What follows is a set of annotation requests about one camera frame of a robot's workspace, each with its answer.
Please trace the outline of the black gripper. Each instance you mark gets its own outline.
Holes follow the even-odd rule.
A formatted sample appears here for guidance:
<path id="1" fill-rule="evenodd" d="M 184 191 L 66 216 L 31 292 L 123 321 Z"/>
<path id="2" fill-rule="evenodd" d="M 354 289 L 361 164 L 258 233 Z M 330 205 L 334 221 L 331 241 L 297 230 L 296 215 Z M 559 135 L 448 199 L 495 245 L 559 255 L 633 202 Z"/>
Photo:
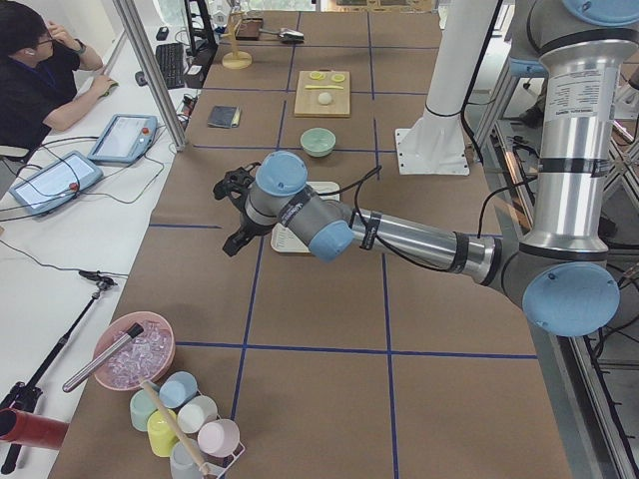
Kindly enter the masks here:
<path id="1" fill-rule="evenodd" d="M 268 235 L 273 229 L 273 205 L 266 196 L 248 194 L 239 208 L 242 214 L 240 228 L 223 245 L 223 251 L 228 256 L 235 256 L 242 248 Z"/>

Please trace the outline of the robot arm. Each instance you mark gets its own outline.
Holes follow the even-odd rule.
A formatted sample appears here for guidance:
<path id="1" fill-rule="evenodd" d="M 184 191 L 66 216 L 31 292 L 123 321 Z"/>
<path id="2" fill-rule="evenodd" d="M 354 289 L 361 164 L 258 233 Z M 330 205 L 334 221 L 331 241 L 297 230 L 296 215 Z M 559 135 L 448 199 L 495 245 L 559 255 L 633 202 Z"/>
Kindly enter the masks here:
<path id="1" fill-rule="evenodd" d="M 523 239 L 471 237 L 324 200 L 308 184 L 304 161 L 276 151 L 215 185 L 214 196 L 229 199 L 242 215 L 225 253 L 282 225 L 322 260 L 357 243 L 468 275 L 558 336 L 585 335 L 608 323 L 620 291 L 605 267 L 608 249 L 598 224 L 619 69 L 638 48 L 638 5 L 521 1 L 513 26 L 512 63 L 537 61 L 548 76 L 534 217 Z"/>

